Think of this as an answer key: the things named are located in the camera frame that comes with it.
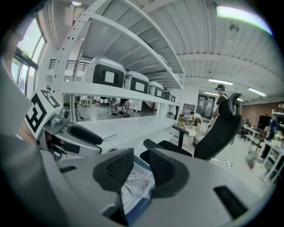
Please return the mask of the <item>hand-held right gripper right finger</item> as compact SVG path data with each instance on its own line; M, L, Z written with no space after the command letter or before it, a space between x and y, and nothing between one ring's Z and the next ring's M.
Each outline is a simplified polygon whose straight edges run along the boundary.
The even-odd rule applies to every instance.
M142 227L249 227L269 201L231 173L197 158L150 149L155 189Z

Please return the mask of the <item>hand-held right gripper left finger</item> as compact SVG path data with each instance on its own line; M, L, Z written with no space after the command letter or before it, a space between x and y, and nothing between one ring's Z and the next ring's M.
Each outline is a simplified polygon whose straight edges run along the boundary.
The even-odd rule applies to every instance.
M134 166L133 148L43 166L68 226L127 226L121 188Z

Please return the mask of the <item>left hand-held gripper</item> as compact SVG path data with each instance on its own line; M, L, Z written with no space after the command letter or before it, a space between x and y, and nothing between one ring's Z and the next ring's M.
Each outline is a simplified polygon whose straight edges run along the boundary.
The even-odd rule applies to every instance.
M49 90L36 89L30 101L32 105L24 122L39 149L49 151L55 160L68 160L71 155L101 154L102 149L92 143L102 143L103 139L70 122L69 111Z

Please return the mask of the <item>grey fabric fold with zipper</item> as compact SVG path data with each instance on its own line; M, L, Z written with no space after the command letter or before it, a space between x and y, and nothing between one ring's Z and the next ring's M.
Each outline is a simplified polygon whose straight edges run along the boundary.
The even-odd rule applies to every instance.
M141 199L148 198L154 185L153 173L134 162L134 166L121 188L124 213L130 213Z

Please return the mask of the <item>person's left forearm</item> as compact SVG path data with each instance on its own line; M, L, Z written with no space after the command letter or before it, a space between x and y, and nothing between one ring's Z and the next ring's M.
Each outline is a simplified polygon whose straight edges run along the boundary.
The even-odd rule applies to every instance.
M24 141L33 143L37 145L36 139L31 133L30 129L27 127L26 123L23 122L21 128L17 133Z

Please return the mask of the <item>black mesh office chair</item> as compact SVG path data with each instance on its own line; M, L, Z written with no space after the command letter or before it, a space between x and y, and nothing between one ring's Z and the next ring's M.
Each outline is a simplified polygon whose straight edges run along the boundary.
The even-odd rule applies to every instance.
M150 139L146 139L143 145L146 151L140 154L140 158L146 163L150 162L150 147L169 150L184 156L194 157L209 161L220 153L232 140L234 140L241 123L240 115L241 105L237 100L241 96L240 93L233 93L229 99L223 101L219 106L219 116L209 132L195 145L194 154L182 148L183 136L189 134L189 131L178 126L172 125L172 128L179 132L178 145L169 141L161 141L154 143Z

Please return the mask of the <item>black eyeglasses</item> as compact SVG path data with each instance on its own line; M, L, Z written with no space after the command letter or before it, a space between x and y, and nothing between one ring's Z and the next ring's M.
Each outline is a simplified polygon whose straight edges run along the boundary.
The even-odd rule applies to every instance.
M110 141L110 140L116 138L117 135L118 135L118 134L115 133L115 134L113 134L113 135L111 135L111 136L109 136L109 137L106 137L106 138L103 139L103 142L105 142L105 141Z

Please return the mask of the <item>white metal shelf rack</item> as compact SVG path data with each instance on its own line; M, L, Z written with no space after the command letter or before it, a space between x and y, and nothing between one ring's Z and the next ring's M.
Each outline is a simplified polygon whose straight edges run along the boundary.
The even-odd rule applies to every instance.
M152 30L157 38L170 45L163 32L154 21L129 0L95 0L78 18L66 35L53 71L51 90L57 98L65 94L89 94L105 97L121 97L138 101L150 101L158 104L158 115L147 117L130 117L110 120L110 125L117 129L123 126L131 132L147 134L158 129L170 127L174 121L166 117L165 110L173 102L107 85L90 82L64 81L66 65L72 48L80 35L84 35L82 57L106 57L124 66L126 70L144 74L167 88L182 89L180 74L182 68L171 70L145 38L134 28Z

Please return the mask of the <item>grey bag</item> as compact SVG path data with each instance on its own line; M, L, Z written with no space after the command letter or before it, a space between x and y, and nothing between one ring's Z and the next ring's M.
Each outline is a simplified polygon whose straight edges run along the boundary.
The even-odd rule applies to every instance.
M256 163L260 163L261 160L259 159L258 153L255 151L248 151L245 161L248 164L250 169L253 169Z

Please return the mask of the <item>row of white screen appliances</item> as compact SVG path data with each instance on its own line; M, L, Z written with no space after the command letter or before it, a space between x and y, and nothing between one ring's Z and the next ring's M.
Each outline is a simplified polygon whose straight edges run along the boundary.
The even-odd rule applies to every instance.
M126 71L124 66L104 56L94 57L82 75L82 81L113 86L167 99L166 90L145 75L136 71Z

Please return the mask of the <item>white desk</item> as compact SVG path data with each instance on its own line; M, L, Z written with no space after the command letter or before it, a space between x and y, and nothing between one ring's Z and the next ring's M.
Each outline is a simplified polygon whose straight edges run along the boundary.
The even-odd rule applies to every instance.
M281 148L275 142L268 141L266 139L264 140L264 144L267 145L270 150L262 163L262 168L266 170L266 173L262 177L262 181L270 181L273 183L284 168L284 161L281 166L277 168L281 159L284 158L284 148Z

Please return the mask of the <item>dark glass door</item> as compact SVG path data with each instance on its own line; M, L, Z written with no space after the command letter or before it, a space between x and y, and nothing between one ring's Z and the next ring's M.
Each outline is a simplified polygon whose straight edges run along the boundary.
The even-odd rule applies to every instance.
M215 106L215 97L207 95L199 95L196 112L201 115L202 118L211 119Z

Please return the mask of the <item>glass window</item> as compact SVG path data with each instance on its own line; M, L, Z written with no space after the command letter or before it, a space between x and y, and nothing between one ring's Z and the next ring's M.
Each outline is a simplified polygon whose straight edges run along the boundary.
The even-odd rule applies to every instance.
M17 44L12 60L11 71L20 91L30 97L35 88L36 73L40 57L46 45L46 39L34 18L29 24L24 38Z

